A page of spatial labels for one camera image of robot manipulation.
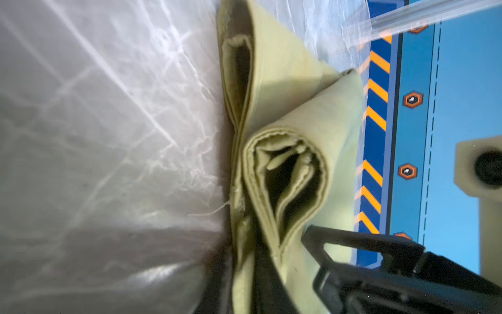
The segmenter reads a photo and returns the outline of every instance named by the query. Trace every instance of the light blue panel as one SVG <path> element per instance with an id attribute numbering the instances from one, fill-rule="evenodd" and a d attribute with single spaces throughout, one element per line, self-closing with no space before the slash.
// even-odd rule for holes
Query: light blue panel
<path id="1" fill-rule="evenodd" d="M 397 7 L 404 6 L 404 2 L 397 3 Z M 389 102 L 387 106 L 387 130 L 385 134 L 385 156 L 384 156 L 384 172 L 383 172 L 383 185 L 382 185 L 382 213 L 380 215 L 379 230 L 383 233 L 387 230 L 387 211 L 389 207 L 389 183 L 391 174 L 391 158 L 392 158 L 392 134 L 394 127 L 394 104 L 396 102 L 396 79 L 397 79 L 397 61 L 399 49 L 399 35 L 392 36 L 391 47 L 391 72 L 389 79 Z"/>
<path id="2" fill-rule="evenodd" d="M 502 134 L 502 8 L 443 22 L 439 49 L 436 108 L 429 110 L 427 145 L 432 135 L 428 197 L 424 191 L 421 229 L 426 218 L 427 250 L 479 273 L 477 199 L 454 183 L 457 142 Z M 436 68 L 433 65 L 432 88 Z"/>
<path id="3" fill-rule="evenodd" d="M 390 234 L 406 232 L 414 241 L 419 235 L 433 42 L 434 26 L 403 35 Z M 423 104 L 413 109 L 403 106 L 403 97 L 412 91 L 424 94 Z M 406 163 L 418 168 L 417 178 L 398 176 L 398 167 Z"/>

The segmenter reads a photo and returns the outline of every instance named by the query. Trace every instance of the clear plastic tube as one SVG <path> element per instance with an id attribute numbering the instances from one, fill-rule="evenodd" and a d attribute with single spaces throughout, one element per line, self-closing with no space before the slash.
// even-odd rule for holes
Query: clear plastic tube
<path id="1" fill-rule="evenodd" d="M 369 21 L 347 25 L 344 40 L 348 46 L 360 45 L 499 5 L 502 0 L 421 0 Z"/>

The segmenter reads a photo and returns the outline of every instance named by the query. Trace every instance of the dark blue stripe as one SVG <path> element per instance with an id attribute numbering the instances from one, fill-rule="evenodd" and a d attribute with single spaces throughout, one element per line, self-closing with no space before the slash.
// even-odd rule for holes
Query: dark blue stripe
<path id="1" fill-rule="evenodd" d="M 382 174 L 384 171 L 385 131 L 373 119 L 366 119 L 364 159 Z"/>
<path id="2" fill-rule="evenodd" d="M 378 39 L 371 42 L 371 49 L 377 53 L 380 57 L 391 61 L 391 45 L 383 39 Z"/>
<path id="3" fill-rule="evenodd" d="M 371 89 L 368 90 L 368 106 L 373 108 L 384 120 L 387 120 L 387 103 Z"/>
<path id="4" fill-rule="evenodd" d="M 374 18 L 384 13 L 395 10 L 397 8 L 397 4 L 368 1 L 368 7 L 369 7 L 369 16 L 371 18 Z"/>
<path id="5" fill-rule="evenodd" d="M 369 220 L 378 229 L 380 226 L 380 214 L 364 196 L 361 196 L 361 212 L 364 212 L 366 216 L 368 216 Z"/>
<path id="6" fill-rule="evenodd" d="M 359 232 L 370 233 L 368 228 L 363 223 L 359 224 Z M 357 250 L 357 265 L 359 267 L 366 267 L 375 264 L 378 260 L 378 253 L 365 250 Z"/>
<path id="7" fill-rule="evenodd" d="M 369 78 L 374 80 L 381 88 L 389 91 L 389 74 L 374 62 L 369 64 Z"/>
<path id="8" fill-rule="evenodd" d="M 362 184 L 379 202 L 382 201 L 382 187 L 366 170 L 362 173 Z"/>

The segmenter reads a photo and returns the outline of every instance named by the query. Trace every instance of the clear plastic sheet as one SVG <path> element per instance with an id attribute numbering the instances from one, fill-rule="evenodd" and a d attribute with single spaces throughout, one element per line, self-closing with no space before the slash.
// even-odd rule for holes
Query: clear plastic sheet
<path id="1" fill-rule="evenodd" d="M 343 38 L 349 46 L 360 45 L 500 5 L 502 0 L 421 0 L 371 20 L 346 24 Z"/>
<path id="2" fill-rule="evenodd" d="M 364 0 L 260 2 L 340 71 L 369 55 Z M 217 7 L 0 2 L 0 312 L 197 307 L 228 245 Z"/>

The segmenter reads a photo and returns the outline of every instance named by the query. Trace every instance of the folded fabric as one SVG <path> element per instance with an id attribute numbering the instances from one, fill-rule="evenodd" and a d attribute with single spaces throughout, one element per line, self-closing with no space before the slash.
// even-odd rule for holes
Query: folded fabric
<path id="1" fill-rule="evenodd" d="M 338 73 L 317 60 L 252 0 L 223 0 L 217 27 L 225 104 L 235 129 L 234 313 L 253 308 L 257 241 L 268 247 L 298 310 L 326 312 L 312 291 L 319 266 L 300 238 L 310 223 L 353 230 L 361 79 L 355 70 Z M 327 251 L 350 261 L 348 248 Z"/>

